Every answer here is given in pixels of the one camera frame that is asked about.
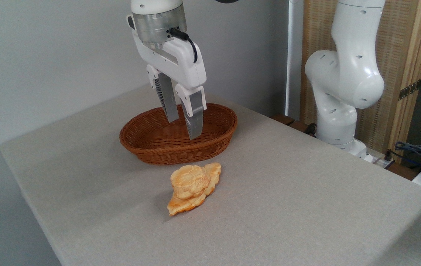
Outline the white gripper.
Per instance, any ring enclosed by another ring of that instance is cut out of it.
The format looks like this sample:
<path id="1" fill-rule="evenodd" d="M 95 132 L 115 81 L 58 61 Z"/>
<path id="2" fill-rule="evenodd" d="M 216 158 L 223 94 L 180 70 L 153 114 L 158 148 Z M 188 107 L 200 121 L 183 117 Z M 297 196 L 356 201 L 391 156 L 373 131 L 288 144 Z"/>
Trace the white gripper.
<path id="1" fill-rule="evenodd" d="M 168 122 L 179 118 L 172 78 L 179 83 L 175 90 L 181 99 L 189 139 L 199 137 L 203 128 L 203 112 L 207 109 L 202 86 L 207 77 L 198 45 L 195 45 L 198 59 L 194 62 L 194 51 L 188 42 L 174 38 L 165 42 L 161 49 L 151 49 L 144 45 L 135 30 L 132 34 L 140 56 L 149 64 L 150 84 L 157 93 Z"/>

